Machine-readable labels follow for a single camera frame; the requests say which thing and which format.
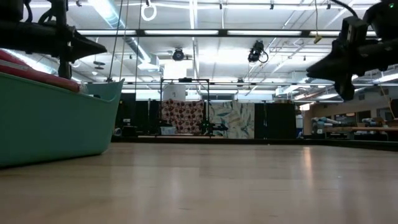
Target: teal bin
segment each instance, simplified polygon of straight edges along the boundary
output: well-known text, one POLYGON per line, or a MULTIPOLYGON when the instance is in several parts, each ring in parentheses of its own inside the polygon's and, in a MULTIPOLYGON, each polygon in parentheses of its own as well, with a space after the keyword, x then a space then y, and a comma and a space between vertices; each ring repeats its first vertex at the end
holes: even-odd
POLYGON ((0 73, 0 167, 103 153, 122 87, 87 84, 94 98, 0 73))

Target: wooden floor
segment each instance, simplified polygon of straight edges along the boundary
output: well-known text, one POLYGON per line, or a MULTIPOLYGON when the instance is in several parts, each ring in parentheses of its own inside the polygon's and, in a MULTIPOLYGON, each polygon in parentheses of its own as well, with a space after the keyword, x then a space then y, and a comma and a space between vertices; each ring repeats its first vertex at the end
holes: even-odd
POLYGON ((0 170, 0 223, 398 223, 398 154, 324 146, 113 144, 0 170))

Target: ceiling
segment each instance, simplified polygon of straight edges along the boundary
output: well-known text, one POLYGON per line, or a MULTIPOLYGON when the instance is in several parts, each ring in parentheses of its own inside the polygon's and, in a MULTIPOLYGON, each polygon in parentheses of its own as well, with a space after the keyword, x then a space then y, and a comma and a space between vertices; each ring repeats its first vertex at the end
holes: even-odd
MULTIPOLYGON (((337 9, 332 4, 331 9, 325 9, 328 1, 317 0, 318 13, 313 9, 315 0, 274 0, 274 9, 270 10, 271 1, 264 0, 222 0, 223 10, 219 9, 220 0, 197 0, 197 10, 190 16, 190 0, 152 0, 156 6, 157 15, 151 21, 145 21, 140 16, 140 4, 145 0, 97 0, 111 1, 115 11, 119 14, 128 29, 327 29, 339 30, 344 17, 351 14, 346 10, 337 9)), ((352 6, 359 17, 365 10, 378 0, 344 0, 352 6)), ((101 17, 90 1, 81 1, 82 7, 77 7, 70 1, 68 23, 77 29, 110 29, 109 24, 101 17)), ((34 21, 48 9, 47 1, 32 0, 31 3, 34 21)), ((152 9, 146 9, 145 14, 150 17, 152 9)), ((331 49, 332 39, 322 39, 314 44, 314 39, 299 38, 255 38, 255 37, 140 37, 136 38, 142 49, 151 55, 157 55, 160 64, 170 63, 170 51, 182 48, 187 55, 194 55, 193 44, 196 44, 195 58, 198 73, 195 74, 191 60, 187 64, 187 76, 209 78, 214 82, 236 82, 244 78, 245 82, 299 82, 305 77, 305 69, 326 56, 331 49), (264 45, 269 43, 269 61, 254 67, 248 63, 249 49, 256 40, 262 40, 264 45)), ((108 53, 83 58, 76 62, 73 70, 76 76, 83 81, 103 82, 109 74, 118 80, 119 77, 133 82, 151 82, 158 80, 159 71, 141 70, 137 67, 140 62, 122 38, 101 37, 98 43, 104 45, 108 53), (104 62, 104 70, 94 69, 93 61, 104 62)), ((50 59, 48 66, 53 66, 50 59)), ((317 80, 316 83, 329 83, 317 80)), ((138 85, 138 88, 157 88, 156 86, 138 85)), ((260 86, 258 90, 275 90, 277 86, 260 86)), ((306 91, 299 88, 295 94, 306 91)))

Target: floral backdrop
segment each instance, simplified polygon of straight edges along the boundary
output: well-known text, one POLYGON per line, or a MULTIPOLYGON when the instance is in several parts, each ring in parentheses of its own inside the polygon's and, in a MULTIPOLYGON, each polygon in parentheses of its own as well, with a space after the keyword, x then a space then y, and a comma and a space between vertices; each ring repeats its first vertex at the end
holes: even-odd
POLYGON ((163 101, 162 120, 176 127, 179 134, 199 134, 203 101, 163 101))
POLYGON ((224 124, 228 131, 215 131, 229 139, 254 138, 254 103, 211 103, 210 122, 224 124))

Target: leaf patterned backdrop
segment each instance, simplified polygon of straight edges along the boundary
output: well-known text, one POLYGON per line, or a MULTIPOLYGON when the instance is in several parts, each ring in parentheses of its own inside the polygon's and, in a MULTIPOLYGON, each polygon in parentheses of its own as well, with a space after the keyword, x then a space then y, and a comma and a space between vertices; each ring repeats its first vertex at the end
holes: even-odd
POLYGON ((229 139, 254 138, 254 103, 211 103, 210 122, 224 124, 228 131, 215 131, 229 139))

